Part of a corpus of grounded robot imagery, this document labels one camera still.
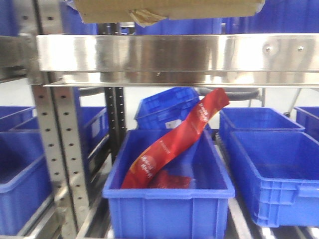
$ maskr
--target white wall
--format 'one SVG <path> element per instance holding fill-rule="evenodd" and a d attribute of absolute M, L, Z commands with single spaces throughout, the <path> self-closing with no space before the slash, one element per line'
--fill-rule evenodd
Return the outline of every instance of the white wall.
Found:
<path fill-rule="evenodd" d="M 126 122 L 128 129 L 134 129 L 136 122 L 134 120 L 139 102 L 141 99 L 166 90 L 168 88 L 124 88 L 125 106 L 126 106 Z M 288 111 L 296 89 L 266 89 L 267 107 L 272 107 L 284 113 Z M 7 82 L 0 84 L 0 105 L 1 106 L 32 106 L 33 98 L 27 79 Z M 104 95 L 81 97 L 81 105 L 83 106 L 103 106 L 105 105 Z M 261 103 L 253 100 L 252 106 L 258 107 Z M 248 101 L 231 102 L 229 107 L 247 107 Z M 302 89 L 300 96 L 296 102 L 296 106 L 319 106 L 319 92 L 312 89 Z M 210 121 L 212 128 L 218 128 L 219 116 L 216 115 Z"/>

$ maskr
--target red packet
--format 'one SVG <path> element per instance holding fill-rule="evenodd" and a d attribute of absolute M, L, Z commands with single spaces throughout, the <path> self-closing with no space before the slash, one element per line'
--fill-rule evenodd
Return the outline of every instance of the red packet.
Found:
<path fill-rule="evenodd" d="M 200 138 L 208 121 L 228 104 L 229 99 L 222 88 L 207 94 L 182 124 L 139 155 L 128 170 L 121 188 L 146 188 L 157 172 Z"/>
<path fill-rule="evenodd" d="M 167 170 L 160 170 L 148 184 L 148 188 L 189 188 L 191 178 L 169 175 Z"/>

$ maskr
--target cardboard box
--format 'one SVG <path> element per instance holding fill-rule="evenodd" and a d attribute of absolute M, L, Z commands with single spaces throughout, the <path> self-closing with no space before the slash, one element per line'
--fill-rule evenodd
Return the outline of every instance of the cardboard box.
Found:
<path fill-rule="evenodd" d="M 146 10 L 146 21 L 154 14 L 170 19 L 250 16 L 265 0 L 74 0 L 85 23 L 126 22 L 139 18 L 134 10 Z"/>

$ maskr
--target metal shelf rail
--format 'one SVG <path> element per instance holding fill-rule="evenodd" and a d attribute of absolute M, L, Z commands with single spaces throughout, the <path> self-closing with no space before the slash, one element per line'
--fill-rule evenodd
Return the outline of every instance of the metal shelf rail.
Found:
<path fill-rule="evenodd" d="M 319 34 L 37 37 L 49 86 L 318 88 Z"/>

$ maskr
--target blue plastic crate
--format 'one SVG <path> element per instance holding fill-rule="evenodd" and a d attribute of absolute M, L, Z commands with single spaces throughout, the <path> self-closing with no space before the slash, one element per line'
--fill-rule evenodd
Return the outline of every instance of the blue plastic crate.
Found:
<path fill-rule="evenodd" d="M 272 108 L 223 108 L 219 135 L 226 148 L 232 131 L 300 131 L 305 128 Z"/>
<path fill-rule="evenodd" d="M 162 20 L 152 26 L 135 24 L 136 35 L 199 35 L 221 34 L 221 18 Z"/>
<path fill-rule="evenodd" d="M 305 132 L 319 141 L 319 107 L 295 107 L 297 123 L 304 126 Z"/>
<path fill-rule="evenodd" d="M 318 33 L 318 0 L 266 0 L 260 13 L 226 18 L 226 33 Z"/>
<path fill-rule="evenodd" d="M 7 131 L 33 117 L 34 107 L 0 106 L 0 131 Z"/>
<path fill-rule="evenodd" d="M 51 192 L 39 133 L 0 132 L 0 235 L 16 235 Z"/>
<path fill-rule="evenodd" d="M 12 0 L 0 0 L 0 22 L 0 35 L 18 36 L 19 30 Z"/>
<path fill-rule="evenodd" d="M 82 123 L 88 153 L 98 145 L 108 134 L 109 124 L 105 107 L 81 107 Z M 11 131 L 38 131 L 39 123 L 36 117 L 31 118 L 12 128 Z"/>
<path fill-rule="evenodd" d="M 236 131 L 230 167 L 253 221 L 319 226 L 319 143 L 302 132 Z"/>
<path fill-rule="evenodd" d="M 108 116 L 105 107 L 81 107 L 81 109 L 86 142 L 91 152 L 109 133 Z"/>
<path fill-rule="evenodd" d="M 175 87 L 141 100 L 135 120 L 139 129 L 174 128 L 199 102 L 191 87 Z"/>
<path fill-rule="evenodd" d="M 98 25 L 96 23 L 84 23 L 79 12 L 68 5 L 72 0 L 61 1 L 60 8 L 64 32 L 72 35 L 97 35 Z"/>
<path fill-rule="evenodd" d="M 133 161 L 167 130 L 131 130 L 103 189 L 116 238 L 222 239 L 234 188 L 207 131 L 165 166 L 190 189 L 119 189 Z"/>

